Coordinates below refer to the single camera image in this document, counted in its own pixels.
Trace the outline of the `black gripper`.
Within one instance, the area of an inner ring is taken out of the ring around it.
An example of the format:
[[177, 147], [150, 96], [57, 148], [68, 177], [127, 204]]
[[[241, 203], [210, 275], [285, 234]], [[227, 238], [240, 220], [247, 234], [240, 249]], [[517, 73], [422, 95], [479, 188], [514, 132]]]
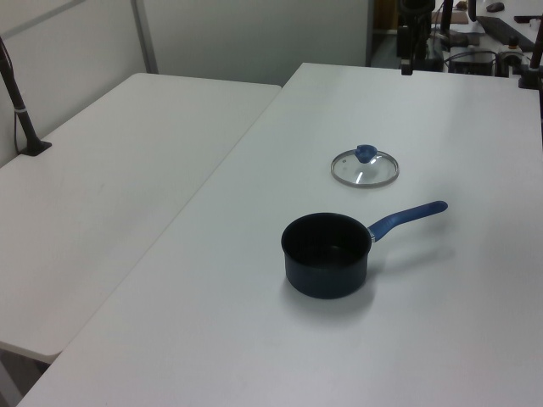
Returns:
[[399, 0], [400, 22], [397, 31], [397, 56], [402, 75], [412, 75], [411, 31], [414, 25], [414, 59], [424, 60], [427, 54], [428, 21], [435, 8], [434, 0]]

